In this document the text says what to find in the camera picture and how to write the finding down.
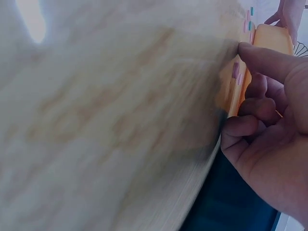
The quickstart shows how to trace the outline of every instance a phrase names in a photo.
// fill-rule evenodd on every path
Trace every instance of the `finger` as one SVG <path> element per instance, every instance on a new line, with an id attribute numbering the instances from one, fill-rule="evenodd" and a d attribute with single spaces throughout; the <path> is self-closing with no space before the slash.
<path id="1" fill-rule="evenodd" d="M 279 15 L 278 13 L 275 13 L 273 16 L 271 16 L 269 19 L 267 19 L 264 24 L 270 25 L 274 22 L 277 22 L 279 20 Z"/>
<path id="2" fill-rule="evenodd" d="M 258 120 L 261 120 L 267 127 L 276 124 L 281 119 L 276 112 L 274 100 L 270 98 L 250 98 L 245 100 L 239 108 L 238 115 L 253 115 Z"/>
<path id="3" fill-rule="evenodd" d="M 245 140 L 248 142 L 248 144 L 251 144 L 256 138 L 263 134 L 265 129 L 265 124 L 261 120 L 259 120 L 257 131 L 253 135 L 245 137 Z"/>
<path id="4" fill-rule="evenodd" d="M 288 100 L 284 93 L 284 85 L 269 77 L 266 77 L 266 80 L 268 86 L 266 97 L 275 101 L 276 110 L 283 115 L 288 106 Z"/>
<path id="5" fill-rule="evenodd" d="M 281 21 L 279 21 L 278 23 L 276 23 L 276 25 L 275 26 L 278 26 L 278 27 L 284 27 L 283 25 L 282 25 L 282 22 Z"/>
<path id="6" fill-rule="evenodd" d="M 243 136 L 251 136 L 257 129 L 258 120 L 252 115 L 227 120 L 221 134 L 221 150 L 233 165 L 249 146 Z"/>
<path id="7" fill-rule="evenodd" d="M 259 73 L 252 74 L 251 83 L 245 92 L 245 98 L 264 98 L 268 88 L 266 77 Z"/>
<path id="8" fill-rule="evenodd" d="M 297 29 L 294 28 L 294 26 L 289 26 L 288 31 L 291 36 L 293 45 L 296 45 L 297 44 Z"/>
<path id="9" fill-rule="evenodd" d="M 286 77 L 298 65 L 296 57 L 245 42 L 239 45 L 239 55 L 252 73 L 259 72 L 281 83 L 284 83 Z"/>

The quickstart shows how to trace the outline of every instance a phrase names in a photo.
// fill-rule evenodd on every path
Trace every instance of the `wooden table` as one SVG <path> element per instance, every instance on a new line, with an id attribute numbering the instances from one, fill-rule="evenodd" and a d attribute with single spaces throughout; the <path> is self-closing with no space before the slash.
<path id="1" fill-rule="evenodd" d="M 0 1 L 0 230 L 178 229 L 253 1 L 16 2 Z"/>

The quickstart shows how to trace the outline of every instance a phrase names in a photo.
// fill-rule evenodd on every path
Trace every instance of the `pink tab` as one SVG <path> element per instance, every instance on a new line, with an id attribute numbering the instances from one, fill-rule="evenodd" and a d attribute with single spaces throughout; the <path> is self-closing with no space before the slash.
<path id="1" fill-rule="evenodd" d="M 232 78 L 236 79 L 237 76 L 239 75 L 239 71 L 240 71 L 240 64 L 239 62 L 235 62 L 233 64 Z"/>
<path id="2" fill-rule="evenodd" d="M 251 20 L 251 16 L 250 16 L 250 10 L 247 11 L 247 21 Z"/>
<path id="3" fill-rule="evenodd" d="M 250 33 L 250 43 L 254 42 L 254 33 Z"/>
<path id="4" fill-rule="evenodd" d="M 244 21 L 244 33 L 246 33 L 248 30 L 248 22 L 245 20 Z"/>
<path id="5" fill-rule="evenodd" d="M 239 74 L 237 79 L 236 79 L 236 84 L 237 85 L 241 85 L 243 83 L 243 75 L 242 74 Z"/>

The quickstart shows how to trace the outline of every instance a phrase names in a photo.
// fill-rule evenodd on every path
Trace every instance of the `hand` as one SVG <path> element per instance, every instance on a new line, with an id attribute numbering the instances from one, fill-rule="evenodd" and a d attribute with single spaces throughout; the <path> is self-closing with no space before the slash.
<path id="1" fill-rule="evenodd" d="M 297 44 L 297 32 L 304 11 L 306 0 L 280 0 L 278 11 L 265 21 L 265 24 L 278 23 L 276 26 L 286 27 L 294 45 Z"/>
<path id="2" fill-rule="evenodd" d="M 253 78 L 222 151 L 261 198 L 308 227 L 308 59 L 247 43 L 239 55 Z"/>

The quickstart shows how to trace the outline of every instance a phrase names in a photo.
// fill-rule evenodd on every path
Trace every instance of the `teal sticky note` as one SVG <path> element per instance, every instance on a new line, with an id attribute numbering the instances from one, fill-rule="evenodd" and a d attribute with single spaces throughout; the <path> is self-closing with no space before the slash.
<path id="1" fill-rule="evenodd" d="M 251 31 L 251 28 L 252 28 L 252 22 L 250 21 L 248 24 L 248 30 Z"/>

